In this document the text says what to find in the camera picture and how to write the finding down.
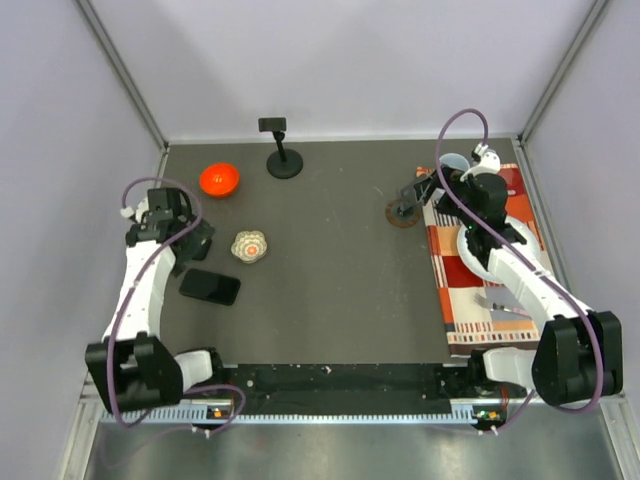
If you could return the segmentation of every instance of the dark gray tabletop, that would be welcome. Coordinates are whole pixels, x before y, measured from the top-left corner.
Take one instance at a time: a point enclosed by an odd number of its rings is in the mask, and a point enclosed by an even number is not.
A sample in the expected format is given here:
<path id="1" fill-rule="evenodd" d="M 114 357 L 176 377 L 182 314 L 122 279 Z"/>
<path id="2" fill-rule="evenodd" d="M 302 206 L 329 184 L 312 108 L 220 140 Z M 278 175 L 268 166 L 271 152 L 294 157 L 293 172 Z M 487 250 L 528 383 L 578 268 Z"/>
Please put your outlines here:
<path id="1" fill-rule="evenodd" d="M 477 141 L 451 140 L 466 156 Z M 237 277 L 226 307 L 181 296 L 170 279 L 161 336 L 174 353 L 216 347 L 225 363 L 447 362 L 442 314 L 424 223 L 389 224 L 384 210 L 417 166 L 433 166 L 435 142 L 292 143 L 305 165 L 290 180 L 266 171 L 275 144 L 171 147 L 165 176 L 200 195 L 216 227 L 207 259 L 190 266 Z M 491 146 L 515 163 L 508 139 Z M 201 193 L 212 163 L 240 171 L 227 199 Z M 262 231 L 267 255 L 245 265 L 230 252 L 241 230 Z"/>

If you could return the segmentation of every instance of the small metal stand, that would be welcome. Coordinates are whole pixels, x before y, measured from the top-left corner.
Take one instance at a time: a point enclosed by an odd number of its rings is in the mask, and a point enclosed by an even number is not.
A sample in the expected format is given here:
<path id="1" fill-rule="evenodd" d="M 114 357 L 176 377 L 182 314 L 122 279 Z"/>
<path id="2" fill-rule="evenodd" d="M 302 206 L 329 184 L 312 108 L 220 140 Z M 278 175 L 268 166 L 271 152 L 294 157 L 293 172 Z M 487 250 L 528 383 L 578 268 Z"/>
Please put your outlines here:
<path id="1" fill-rule="evenodd" d="M 275 178 L 293 178 L 302 171 L 302 156 L 295 150 L 282 146 L 284 132 L 287 130 L 287 119 L 284 117 L 260 118 L 258 128 L 261 132 L 272 132 L 278 150 L 269 155 L 267 171 Z"/>

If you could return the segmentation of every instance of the towel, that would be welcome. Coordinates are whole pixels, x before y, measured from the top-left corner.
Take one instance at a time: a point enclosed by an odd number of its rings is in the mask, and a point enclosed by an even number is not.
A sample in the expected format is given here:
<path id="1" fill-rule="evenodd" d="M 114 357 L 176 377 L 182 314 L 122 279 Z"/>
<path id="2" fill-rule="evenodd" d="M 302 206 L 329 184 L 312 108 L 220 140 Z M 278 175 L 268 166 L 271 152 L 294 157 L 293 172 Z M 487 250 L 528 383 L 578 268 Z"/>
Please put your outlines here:
<path id="1" fill-rule="evenodd" d="M 420 176 L 432 172 L 433 169 L 418 168 L 416 173 Z M 506 180 L 509 191 L 507 214 L 533 232 L 540 243 L 540 262 L 552 271 L 518 166 L 502 165 L 499 175 Z M 423 214 L 451 355 L 467 356 L 476 348 L 499 346 L 535 349 L 540 332 L 533 320 L 514 313 L 492 312 L 475 302 L 479 293 L 495 303 L 523 308 L 506 287 L 477 277 L 462 263 L 456 247 L 461 223 L 455 217 L 437 213 L 434 200 L 437 199 L 432 198 L 423 207 Z"/>

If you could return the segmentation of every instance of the cloth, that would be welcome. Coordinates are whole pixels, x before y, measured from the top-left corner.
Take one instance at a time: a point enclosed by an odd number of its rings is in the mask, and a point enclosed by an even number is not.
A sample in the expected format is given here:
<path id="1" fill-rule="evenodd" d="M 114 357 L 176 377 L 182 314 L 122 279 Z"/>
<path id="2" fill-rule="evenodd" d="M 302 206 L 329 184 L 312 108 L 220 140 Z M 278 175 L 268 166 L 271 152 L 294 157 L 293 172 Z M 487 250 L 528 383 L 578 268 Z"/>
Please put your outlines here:
<path id="1" fill-rule="evenodd" d="M 420 176 L 432 172 L 433 169 L 418 168 L 416 173 Z M 531 229 L 542 250 L 540 262 L 552 271 L 517 165 L 503 165 L 499 175 L 509 189 L 507 213 Z M 456 247 L 460 221 L 437 213 L 436 200 L 434 196 L 423 207 L 423 214 L 451 355 L 466 356 L 475 348 L 497 346 L 535 349 L 540 332 L 533 320 L 514 313 L 492 312 L 475 302 L 479 293 L 495 303 L 523 308 L 506 287 L 482 280 L 462 263 Z"/>

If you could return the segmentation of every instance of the red bowl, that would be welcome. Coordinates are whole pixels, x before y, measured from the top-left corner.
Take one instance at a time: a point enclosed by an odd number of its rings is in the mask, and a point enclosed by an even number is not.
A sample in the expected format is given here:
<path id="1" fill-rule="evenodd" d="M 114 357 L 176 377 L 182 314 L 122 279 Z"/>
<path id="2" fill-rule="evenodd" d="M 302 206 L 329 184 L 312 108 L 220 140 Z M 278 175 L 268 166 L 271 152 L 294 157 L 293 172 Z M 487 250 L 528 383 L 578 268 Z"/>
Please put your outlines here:
<path id="1" fill-rule="evenodd" d="M 200 188 L 215 198 L 231 195 L 239 181 L 238 169 L 229 163 L 214 163 L 200 174 Z"/>

